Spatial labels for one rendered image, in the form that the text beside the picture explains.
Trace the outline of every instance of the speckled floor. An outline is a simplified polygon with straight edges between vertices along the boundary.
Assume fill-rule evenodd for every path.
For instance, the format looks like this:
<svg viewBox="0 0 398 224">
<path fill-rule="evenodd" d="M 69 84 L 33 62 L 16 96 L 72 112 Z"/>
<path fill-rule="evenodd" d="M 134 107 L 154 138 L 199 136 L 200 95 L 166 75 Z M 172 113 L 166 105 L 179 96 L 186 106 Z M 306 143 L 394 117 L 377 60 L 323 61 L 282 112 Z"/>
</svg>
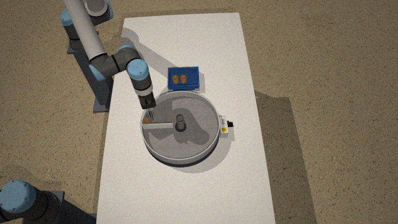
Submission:
<svg viewBox="0 0 398 224">
<path fill-rule="evenodd" d="M 397 1 L 110 2 L 96 27 L 108 54 L 124 18 L 240 13 L 277 223 L 398 222 Z M 108 114 L 66 53 L 65 6 L 0 8 L 0 186 L 96 213 Z"/>
</svg>

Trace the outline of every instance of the blue container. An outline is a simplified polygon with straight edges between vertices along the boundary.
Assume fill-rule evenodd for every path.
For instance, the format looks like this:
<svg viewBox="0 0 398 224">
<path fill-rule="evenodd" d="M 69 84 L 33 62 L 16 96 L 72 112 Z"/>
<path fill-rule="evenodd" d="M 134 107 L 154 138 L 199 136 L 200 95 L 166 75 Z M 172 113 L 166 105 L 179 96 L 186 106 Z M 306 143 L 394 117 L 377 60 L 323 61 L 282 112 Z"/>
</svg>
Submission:
<svg viewBox="0 0 398 224">
<path fill-rule="evenodd" d="M 178 76 L 178 83 L 174 84 L 172 77 Z M 186 82 L 181 83 L 181 75 L 186 76 Z M 195 90 L 199 88 L 199 67 L 169 68 L 167 87 L 173 91 Z"/>
</svg>

